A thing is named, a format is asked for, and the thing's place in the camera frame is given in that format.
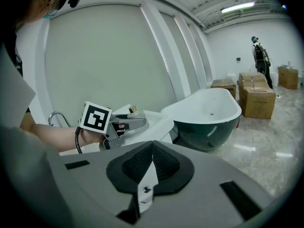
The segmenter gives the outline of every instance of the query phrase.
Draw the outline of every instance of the gray surface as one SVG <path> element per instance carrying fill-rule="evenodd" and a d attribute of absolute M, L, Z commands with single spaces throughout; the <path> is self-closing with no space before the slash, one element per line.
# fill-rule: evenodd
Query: gray surface
<path fill-rule="evenodd" d="M 111 214 L 117 215 L 122 210 L 128 209 L 131 201 L 131 194 L 118 192 L 108 179 L 105 169 L 108 163 L 116 157 L 140 146 L 140 144 L 128 145 L 110 151 L 93 152 L 86 154 L 62 156 L 63 162 L 71 163 L 80 160 L 87 160 L 89 165 L 69 170 L 82 189 L 97 203 L 108 210 Z"/>
<path fill-rule="evenodd" d="M 126 228 L 77 185 L 52 146 L 18 129 L 0 129 L 0 159 L 29 209 L 53 227 Z"/>
<path fill-rule="evenodd" d="M 225 181 L 235 181 L 257 205 L 265 208 L 271 198 L 257 183 L 230 164 L 210 154 L 163 143 L 192 160 L 192 180 L 178 194 L 155 197 L 153 205 L 142 214 L 136 226 L 141 227 L 231 227 L 243 222 L 228 197 L 220 188 Z M 70 170 L 75 181 L 99 205 L 117 214 L 128 206 L 131 196 L 118 193 L 107 179 L 108 162 L 138 146 L 98 153 L 63 156 L 65 163 L 88 160 L 91 164 Z"/>
<path fill-rule="evenodd" d="M 231 138 L 210 153 L 232 164 L 278 197 L 294 185 L 302 170 L 304 89 L 277 87 L 274 91 L 280 98 L 275 100 L 271 120 L 241 116 L 239 128 Z M 292 156 L 277 156 L 277 152 Z"/>

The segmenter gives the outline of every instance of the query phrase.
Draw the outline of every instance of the chrome faucet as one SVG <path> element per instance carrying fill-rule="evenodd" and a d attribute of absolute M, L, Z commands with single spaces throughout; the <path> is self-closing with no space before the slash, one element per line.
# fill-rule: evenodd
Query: chrome faucet
<path fill-rule="evenodd" d="M 62 113 L 62 112 L 52 112 L 51 115 L 48 117 L 48 125 L 53 126 L 52 124 L 52 117 L 55 115 L 61 115 L 63 117 L 63 119 L 65 120 L 66 124 L 68 125 L 68 127 L 71 127 L 72 125 L 70 124 L 70 122 L 68 121 L 68 119 L 66 118 L 66 116 Z"/>

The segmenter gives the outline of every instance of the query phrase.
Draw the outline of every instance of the stacked cardboard boxes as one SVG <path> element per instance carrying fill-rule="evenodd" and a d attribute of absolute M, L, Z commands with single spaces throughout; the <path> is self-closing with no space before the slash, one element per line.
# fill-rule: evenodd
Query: stacked cardboard boxes
<path fill-rule="evenodd" d="M 240 73 L 238 78 L 239 101 L 245 117 L 270 119 L 276 94 L 269 88 L 261 73 Z"/>
<path fill-rule="evenodd" d="M 279 84 L 287 89 L 298 89 L 298 70 L 280 66 Z"/>
<path fill-rule="evenodd" d="M 231 78 L 217 79 L 212 82 L 210 88 L 224 88 L 229 90 L 233 98 L 236 98 L 236 85 Z"/>

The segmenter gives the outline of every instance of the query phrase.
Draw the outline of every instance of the marble floor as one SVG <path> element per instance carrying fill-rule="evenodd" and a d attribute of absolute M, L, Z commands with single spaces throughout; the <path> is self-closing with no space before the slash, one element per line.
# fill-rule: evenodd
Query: marble floor
<path fill-rule="evenodd" d="M 304 88 L 277 87 L 274 91 L 271 120 L 241 116 L 239 128 L 229 140 L 209 153 L 229 162 L 277 197 L 293 186 L 302 171 Z M 185 146 L 182 140 L 176 144 Z"/>

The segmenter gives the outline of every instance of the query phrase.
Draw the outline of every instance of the freestanding bathtub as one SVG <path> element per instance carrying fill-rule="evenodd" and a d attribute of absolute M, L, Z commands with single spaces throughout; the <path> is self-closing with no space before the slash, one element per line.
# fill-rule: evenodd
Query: freestanding bathtub
<path fill-rule="evenodd" d="M 228 140 L 242 110 L 228 90 L 212 88 L 200 89 L 161 112 L 173 118 L 187 147 L 205 152 Z"/>

